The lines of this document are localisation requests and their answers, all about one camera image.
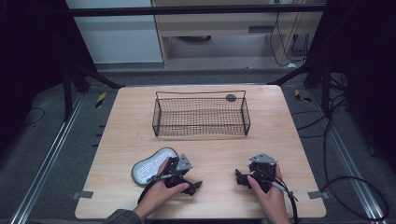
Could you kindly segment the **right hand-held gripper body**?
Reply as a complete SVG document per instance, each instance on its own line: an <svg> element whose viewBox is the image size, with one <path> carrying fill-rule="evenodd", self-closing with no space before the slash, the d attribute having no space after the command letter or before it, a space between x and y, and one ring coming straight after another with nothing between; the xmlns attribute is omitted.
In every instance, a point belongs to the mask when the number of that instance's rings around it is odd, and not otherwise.
<svg viewBox="0 0 396 224"><path fill-rule="evenodd" d="M251 164L249 170L252 177L259 183L264 192L268 192L276 177L277 160L264 154L258 154L249 158Z"/></svg>

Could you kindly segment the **black horizontal bar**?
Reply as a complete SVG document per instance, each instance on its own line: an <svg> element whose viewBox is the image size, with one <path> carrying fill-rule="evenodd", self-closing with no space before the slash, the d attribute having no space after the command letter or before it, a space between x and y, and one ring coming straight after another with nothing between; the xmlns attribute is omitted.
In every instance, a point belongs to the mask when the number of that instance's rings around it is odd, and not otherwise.
<svg viewBox="0 0 396 224"><path fill-rule="evenodd" d="M321 12L326 4L302 5L241 5L241 6L191 6L191 7L118 7L68 9L73 17L101 16L146 16L146 15L191 15L227 13L277 13L277 12Z"/></svg>

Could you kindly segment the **yellow-handled tool right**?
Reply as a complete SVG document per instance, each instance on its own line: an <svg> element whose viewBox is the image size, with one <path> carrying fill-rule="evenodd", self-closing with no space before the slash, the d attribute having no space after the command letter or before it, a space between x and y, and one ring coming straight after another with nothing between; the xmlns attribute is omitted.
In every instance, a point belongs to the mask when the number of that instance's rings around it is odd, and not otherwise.
<svg viewBox="0 0 396 224"><path fill-rule="evenodd" d="M311 103L312 102L311 98L303 97L299 90L294 90L294 97L295 97L295 99L303 101L303 102L306 102L306 103Z"/></svg>

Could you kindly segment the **black curtain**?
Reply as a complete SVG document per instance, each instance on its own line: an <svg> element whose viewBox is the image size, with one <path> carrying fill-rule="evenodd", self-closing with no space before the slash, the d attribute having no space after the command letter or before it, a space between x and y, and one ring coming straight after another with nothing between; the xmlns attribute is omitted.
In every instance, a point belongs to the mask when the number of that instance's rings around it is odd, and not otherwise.
<svg viewBox="0 0 396 224"><path fill-rule="evenodd" d="M34 97L63 82L57 35L72 62L95 69L77 23L52 15L66 0L0 0L0 158L30 112Z"/></svg>
<svg viewBox="0 0 396 224"><path fill-rule="evenodd" d="M396 0L327 0L311 51L347 77L346 95L396 174Z"/></svg>

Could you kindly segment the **white cabinet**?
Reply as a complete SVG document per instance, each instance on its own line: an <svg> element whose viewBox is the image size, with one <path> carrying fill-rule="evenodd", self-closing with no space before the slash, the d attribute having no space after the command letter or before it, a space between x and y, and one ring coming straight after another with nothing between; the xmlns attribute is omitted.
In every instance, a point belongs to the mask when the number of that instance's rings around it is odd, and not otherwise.
<svg viewBox="0 0 396 224"><path fill-rule="evenodd" d="M150 0L66 0L70 9L150 7ZM161 63L153 16L75 17L96 64Z"/></svg>

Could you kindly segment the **black wire mesh basket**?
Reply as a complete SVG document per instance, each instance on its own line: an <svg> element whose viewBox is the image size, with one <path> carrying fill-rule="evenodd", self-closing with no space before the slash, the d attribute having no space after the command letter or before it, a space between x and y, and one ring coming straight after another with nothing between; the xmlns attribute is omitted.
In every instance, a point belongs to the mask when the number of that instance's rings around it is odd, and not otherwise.
<svg viewBox="0 0 396 224"><path fill-rule="evenodd" d="M236 101L228 102L228 94ZM152 118L156 136L247 136L250 127L245 91L156 92Z"/></svg>

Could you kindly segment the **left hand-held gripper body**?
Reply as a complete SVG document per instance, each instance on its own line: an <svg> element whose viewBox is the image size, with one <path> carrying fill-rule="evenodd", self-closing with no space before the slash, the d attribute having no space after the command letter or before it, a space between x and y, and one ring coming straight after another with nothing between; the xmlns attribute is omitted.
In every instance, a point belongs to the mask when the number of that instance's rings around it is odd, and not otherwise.
<svg viewBox="0 0 396 224"><path fill-rule="evenodd" d="M192 168L192 164L185 154L179 157L170 158L163 170L165 186L168 188L175 187L181 183L188 183L189 188L192 183L184 178L184 175Z"/></svg>

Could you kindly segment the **black metal stand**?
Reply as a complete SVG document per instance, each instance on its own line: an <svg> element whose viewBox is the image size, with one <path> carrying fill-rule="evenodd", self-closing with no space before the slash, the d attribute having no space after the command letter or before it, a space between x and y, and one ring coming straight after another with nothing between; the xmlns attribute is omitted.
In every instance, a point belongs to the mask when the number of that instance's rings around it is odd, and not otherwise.
<svg viewBox="0 0 396 224"><path fill-rule="evenodd" d="M321 108L328 113L330 111L330 67L326 61L309 60L304 65L294 69L285 76L269 82L269 85L283 85L287 81L307 73L304 86L308 89L316 87L321 83Z"/></svg>
<svg viewBox="0 0 396 224"><path fill-rule="evenodd" d="M72 88L74 85L78 92L87 92L90 89L90 84L85 76L105 84L111 89L123 88L123 85L101 76L98 72L93 71L81 64L70 63L63 71L63 86L64 86L64 121L68 121L73 112Z"/></svg>

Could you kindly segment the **grey oval mesh pad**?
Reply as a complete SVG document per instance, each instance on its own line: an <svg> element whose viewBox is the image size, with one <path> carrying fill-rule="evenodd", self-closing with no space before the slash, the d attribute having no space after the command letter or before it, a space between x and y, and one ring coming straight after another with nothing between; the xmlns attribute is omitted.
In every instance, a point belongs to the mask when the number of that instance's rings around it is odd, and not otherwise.
<svg viewBox="0 0 396 224"><path fill-rule="evenodd" d="M176 158L178 154L170 147L163 147L146 159L137 162L131 171L132 180L138 186L146 186L149 179L156 175L167 158Z"/></svg>

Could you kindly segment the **aluminium floor rail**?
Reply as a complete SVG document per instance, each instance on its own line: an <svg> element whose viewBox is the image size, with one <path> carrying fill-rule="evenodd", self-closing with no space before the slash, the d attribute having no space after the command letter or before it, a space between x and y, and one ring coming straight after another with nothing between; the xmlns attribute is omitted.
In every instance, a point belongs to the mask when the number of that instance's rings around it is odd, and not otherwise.
<svg viewBox="0 0 396 224"><path fill-rule="evenodd" d="M325 118L324 123L326 125L324 137L323 137L323 163L324 163L324 174L326 185L328 189L332 184L341 179L346 179L351 182L355 193L357 194L359 201L365 211L365 216L362 219L367 218L371 224L388 224L387 215L389 214L389 205L386 202L382 192L373 186L370 182L366 181L361 175L355 162L347 152L347 148L336 128L332 125L332 107L330 111L326 113L321 108L321 100L314 91L309 91L312 96L312 100L315 106L318 108L318 112ZM327 167L327 141L331 140L333 149L338 155L340 162L346 172L346 176L339 176L333 180L328 177Z"/></svg>
<svg viewBox="0 0 396 224"><path fill-rule="evenodd" d="M63 148L64 142L76 120L76 117L81 108L81 104L83 102L84 97L85 95L83 93L77 94L76 100L72 104L71 114L69 115L68 119L66 119L62 123L60 130L57 132L56 137L52 141L49 151L46 154L45 159L41 163L41 166L37 171L32 184L30 185L30 188L25 193L23 200L21 201L20 205L18 206L18 209L15 211L14 215L9 221L9 224L26 223L42 189L45 186L48 176L52 170L52 167Z"/></svg>

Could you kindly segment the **beige wooden desk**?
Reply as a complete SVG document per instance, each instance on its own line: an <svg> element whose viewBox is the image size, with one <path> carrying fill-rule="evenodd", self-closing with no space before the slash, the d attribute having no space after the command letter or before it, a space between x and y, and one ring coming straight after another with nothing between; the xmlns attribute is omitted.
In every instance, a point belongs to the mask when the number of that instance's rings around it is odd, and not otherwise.
<svg viewBox="0 0 396 224"><path fill-rule="evenodd" d="M150 0L155 7L300 5L327 0ZM320 12L227 13L157 15L163 58L168 58L172 37L205 35L266 35L277 63L284 63L296 35L313 35Z"/></svg>

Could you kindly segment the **person's right hand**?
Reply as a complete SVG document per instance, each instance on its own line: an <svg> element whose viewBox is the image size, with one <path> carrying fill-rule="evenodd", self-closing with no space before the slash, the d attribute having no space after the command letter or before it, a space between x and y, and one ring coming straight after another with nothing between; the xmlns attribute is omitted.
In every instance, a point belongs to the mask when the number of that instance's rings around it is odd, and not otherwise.
<svg viewBox="0 0 396 224"><path fill-rule="evenodd" d="M268 192L265 193L253 177L249 176L247 180L257 196L265 217L272 224L290 224L284 193L275 187L271 187Z"/></svg>

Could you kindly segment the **grey table bracket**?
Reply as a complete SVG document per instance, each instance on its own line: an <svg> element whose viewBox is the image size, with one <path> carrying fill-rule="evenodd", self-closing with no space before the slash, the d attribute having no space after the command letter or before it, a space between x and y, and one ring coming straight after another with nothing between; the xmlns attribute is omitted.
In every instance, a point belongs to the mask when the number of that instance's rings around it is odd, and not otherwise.
<svg viewBox="0 0 396 224"><path fill-rule="evenodd" d="M322 191L310 191L308 192L308 197L313 200L313 199L328 199L329 194L327 192L322 192Z"/></svg>
<svg viewBox="0 0 396 224"><path fill-rule="evenodd" d="M77 199L80 199L80 198L90 199L92 197L92 195L93 195L92 191L82 190L82 191L79 191L79 192L74 192L73 195L72 195L72 198L74 200L77 200Z"/></svg>

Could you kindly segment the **person's left hand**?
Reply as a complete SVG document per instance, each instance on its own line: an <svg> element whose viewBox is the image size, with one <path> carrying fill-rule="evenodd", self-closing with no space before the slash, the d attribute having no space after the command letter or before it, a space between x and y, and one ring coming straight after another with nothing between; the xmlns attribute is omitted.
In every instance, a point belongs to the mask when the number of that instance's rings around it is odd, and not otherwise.
<svg viewBox="0 0 396 224"><path fill-rule="evenodd" d="M165 186L163 180L159 180L148 189L143 199L134 209L134 212L138 215L140 221L144 222L153 212L189 186L188 183L181 183L172 188L168 188Z"/></svg>

